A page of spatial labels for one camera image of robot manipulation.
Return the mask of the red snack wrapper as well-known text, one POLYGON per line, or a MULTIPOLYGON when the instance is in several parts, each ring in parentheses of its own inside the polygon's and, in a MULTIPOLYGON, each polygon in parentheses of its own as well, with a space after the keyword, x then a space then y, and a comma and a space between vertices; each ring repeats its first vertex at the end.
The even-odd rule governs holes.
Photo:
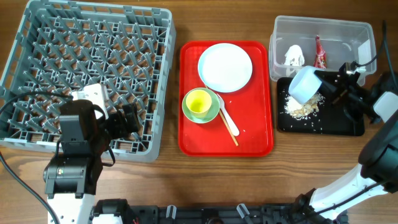
POLYGON ((319 35, 315 37, 315 42, 316 42, 316 51, 315 51, 315 60, 313 66, 316 68, 327 68, 326 52, 320 42, 319 35))

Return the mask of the light blue bowl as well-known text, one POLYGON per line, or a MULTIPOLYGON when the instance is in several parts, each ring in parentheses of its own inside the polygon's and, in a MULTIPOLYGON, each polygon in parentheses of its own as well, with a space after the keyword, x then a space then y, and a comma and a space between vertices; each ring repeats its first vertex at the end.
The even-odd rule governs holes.
POLYGON ((320 88, 322 81, 315 75, 318 68, 303 67, 289 85, 289 95, 301 105, 305 104, 320 88))

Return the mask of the white tissue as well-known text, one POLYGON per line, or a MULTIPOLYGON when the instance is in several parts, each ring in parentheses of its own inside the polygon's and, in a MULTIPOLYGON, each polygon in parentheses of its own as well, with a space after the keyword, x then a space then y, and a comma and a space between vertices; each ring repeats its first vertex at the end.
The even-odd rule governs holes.
POLYGON ((290 46, 288 51, 285 53, 284 65, 301 67, 302 65, 304 65, 304 63, 305 59, 300 46, 299 45, 290 46))

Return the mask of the rice and food scraps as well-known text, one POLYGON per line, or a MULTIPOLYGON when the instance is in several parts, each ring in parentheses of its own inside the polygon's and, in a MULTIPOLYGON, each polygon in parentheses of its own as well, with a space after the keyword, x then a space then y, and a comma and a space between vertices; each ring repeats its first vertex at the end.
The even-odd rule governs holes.
POLYGON ((300 104, 290 95, 285 99, 287 100, 284 105, 285 113, 296 120, 301 120, 308 119, 311 115, 316 115, 320 110, 320 106, 324 104, 325 97, 320 93, 316 93, 304 104, 300 104))

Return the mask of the yellow cup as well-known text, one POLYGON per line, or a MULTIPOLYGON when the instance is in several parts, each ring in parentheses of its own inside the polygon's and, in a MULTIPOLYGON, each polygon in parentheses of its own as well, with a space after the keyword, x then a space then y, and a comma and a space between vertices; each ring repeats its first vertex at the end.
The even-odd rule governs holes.
POLYGON ((202 89, 195 89, 187 94, 185 104, 196 118, 204 118, 212 105, 211 95, 202 89))

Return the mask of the green bowl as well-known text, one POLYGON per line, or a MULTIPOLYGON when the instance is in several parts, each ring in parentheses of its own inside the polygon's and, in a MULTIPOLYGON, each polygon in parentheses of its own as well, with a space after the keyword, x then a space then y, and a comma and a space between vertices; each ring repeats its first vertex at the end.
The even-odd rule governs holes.
POLYGON ((184 113, 184 116, 188 120, 190 120, 190 121, 192 121, 194 123, 197 123, 197 124, 208 123, 208 122, 212 121, 213 119, 215 119, 217 117, 217 115, 218 115, 218 112, 219 112, 220 106, 219 106, 219 101, 217 99, 217 95, 213 91, 211 91, 211 90, 209 90, 207 88, 195 88, 195 89, 205 90, 211 95, 212 105, 210 107, 210 110, 208 111, 208 113, 206 114, 206 116, 204 118, 196 118, 196 117, 194 117, 194 115, 191 114, 191 112, 188 110, 188 108, 187 108, 187 106, 185 104, 186 97, 187 97, 187 94, 188 94, 187 93, 184 96, 183 101, 182 101, 182 111, 184 113))

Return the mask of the wooden chopstick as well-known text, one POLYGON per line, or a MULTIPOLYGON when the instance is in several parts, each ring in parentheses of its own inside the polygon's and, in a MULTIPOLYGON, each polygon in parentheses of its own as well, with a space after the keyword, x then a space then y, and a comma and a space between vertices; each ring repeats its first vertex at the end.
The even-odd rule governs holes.
POLYGON ((227 120, 225 119, 224 114, 223 114, 223 112, 221 110, 221 100, 220 100, 220 97, 218 95, 217 95, 217 99, 219 101, 219 106, 220 106, 218 114, 220 115, 222 121, 224 122, 224 125, 226 126, 226 129, 228 130, 229 135, 231 136, 235 146, 239 146, 239 144, 238 144, 235 136, 233 135, 233 132, 232 132, 232 130, 231 130, 231 128, 230 128, 230 126, 229 126, 227 120))

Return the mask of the white plastic fork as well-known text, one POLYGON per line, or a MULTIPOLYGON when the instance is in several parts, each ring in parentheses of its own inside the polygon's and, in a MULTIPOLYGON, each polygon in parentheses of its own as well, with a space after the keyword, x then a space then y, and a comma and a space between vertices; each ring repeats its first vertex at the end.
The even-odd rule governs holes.
POLYGON ((240 134, 239 129, 236 126, 236 124, 234 123, 234 121, 232 120, 232 118, 230 117, 229 113, 227 112, 227 110, 225 108, 224 100, 222 99, 222 97, 219 94, 217 94, 217 96, 218 96, 218 99, 220 101, 221 112, 222 112, 222 114, 223 114, 223 116, 224 116, 224 118, 225 118, 225 120, 226 120, 226 122, 227 122, 227 124, 228 124, 228 126, 229 126, 229 128, 230 128, 230 130, 231 130, 231 132, 233 134, 233 136, 239 136, 239 134, 240 134))

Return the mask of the light blue plate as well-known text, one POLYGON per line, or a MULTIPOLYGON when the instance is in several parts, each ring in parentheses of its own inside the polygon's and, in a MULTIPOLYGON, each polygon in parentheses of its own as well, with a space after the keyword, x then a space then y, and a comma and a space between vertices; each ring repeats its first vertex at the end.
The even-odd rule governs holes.
POLYGON ((253 64, 241 47, 220 43, 208 47, 198 60, 202 82, 214 91, 232 93, 242 89, 251 79, 253 64))

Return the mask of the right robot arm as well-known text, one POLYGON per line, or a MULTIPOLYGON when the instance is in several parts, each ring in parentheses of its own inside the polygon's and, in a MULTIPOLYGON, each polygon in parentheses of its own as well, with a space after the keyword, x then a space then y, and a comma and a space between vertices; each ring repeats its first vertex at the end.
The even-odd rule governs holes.
POLYGON ((367 90, 358 85, 356 66, 345 63, 337 72, 303 67, 289 85, 289 95, 306 103, 318 90, 333 106, 357 123, 367 116, 384 124, 363 147, 358 164, 330 185, 299 195, 292 223, 332 223, 350 207, 378 195, 397 192, 397 74, 390 70, 367 90))

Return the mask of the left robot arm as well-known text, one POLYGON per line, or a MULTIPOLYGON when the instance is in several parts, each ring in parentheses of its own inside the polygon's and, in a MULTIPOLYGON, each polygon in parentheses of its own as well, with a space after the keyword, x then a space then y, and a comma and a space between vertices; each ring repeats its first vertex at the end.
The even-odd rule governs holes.
POLYGON ((44 170, 49 223, 139 223, 127 200, 95 200, 97 181, 111 157, 113 139, 139 130, 137 107, 123 105, 110 115, 89 100, 75 100, 60 108, 62 136, 44 170))

